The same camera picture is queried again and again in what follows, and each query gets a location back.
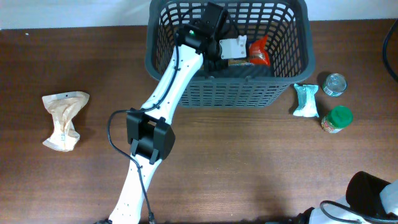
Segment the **orange spaghetti packet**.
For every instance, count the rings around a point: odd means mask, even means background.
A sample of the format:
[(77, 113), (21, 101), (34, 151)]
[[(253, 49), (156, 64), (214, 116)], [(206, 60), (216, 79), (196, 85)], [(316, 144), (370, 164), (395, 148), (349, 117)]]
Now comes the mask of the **orange spaghetti packet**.
[(229, 59), (229, 66), (265, 65), (271, 66), (271, 60), (266, 51), (268, 35), (256, 40), (249, 46), (249, 57), (245, 59)]

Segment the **grey plastic shopping basket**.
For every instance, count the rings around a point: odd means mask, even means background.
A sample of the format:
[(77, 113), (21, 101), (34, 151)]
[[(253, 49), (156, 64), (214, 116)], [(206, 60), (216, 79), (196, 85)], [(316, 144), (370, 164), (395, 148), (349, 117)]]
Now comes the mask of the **grey plastic shopping basket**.
[[(149, 8), (146, 69), (162, 78), (174, 49), (173, 34), (181, 23), (201, 17), (206, 1), (153, 0)], [(186, 87), (179, 106), (186, 108), (263, 108), (289, 85), (315, 70), (312, 35), (304, 0), (217, 1), (234, 25), (228, 37), (246, 35), (252, 44), (265, 37), (266, 65), (232, 65), (224, 70), (200, 69)]]

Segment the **beige paper pouch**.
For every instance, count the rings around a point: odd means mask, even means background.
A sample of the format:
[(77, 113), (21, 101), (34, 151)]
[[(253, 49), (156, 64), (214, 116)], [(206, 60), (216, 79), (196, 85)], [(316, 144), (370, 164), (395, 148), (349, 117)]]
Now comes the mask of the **beige paper pouch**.
[(68, 152), (74, 150), (80, 140), (72, 119), (87, 104), (88, 93), (70, 91), (42, 97), (45, 109), (53, 120), (53, 133), (42, 144), (55, 151)]

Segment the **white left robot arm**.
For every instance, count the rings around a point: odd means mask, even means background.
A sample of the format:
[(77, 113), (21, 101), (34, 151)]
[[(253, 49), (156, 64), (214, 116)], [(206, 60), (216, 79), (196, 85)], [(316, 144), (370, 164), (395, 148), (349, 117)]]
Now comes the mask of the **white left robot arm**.
[(172, 119), (176, 107), (194, 74), (204, 60), (221, 57), (221, 30), (228, 12), (209, 2), (199, 19), (180, 24), (174, 31), (174, 50), (169, 65), (151, 97), (140, 109), (126, 114), (130, 152), (129, 170), (119, 200), (104, 223), (139, 223), (143, 205), (149, 205), (147, 190), (156, 169), (170, 154), (175, 134)]

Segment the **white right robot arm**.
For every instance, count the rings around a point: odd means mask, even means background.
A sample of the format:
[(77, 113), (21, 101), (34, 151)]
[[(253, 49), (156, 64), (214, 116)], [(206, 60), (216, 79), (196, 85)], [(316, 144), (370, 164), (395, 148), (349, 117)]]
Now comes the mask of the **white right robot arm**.
[(345, 196), (324, 200), (318, 208), (309, 208), (288, 223), (397, 223), (397, 181), (388, 182), (367, 172), (357, 172), (350, 180)]

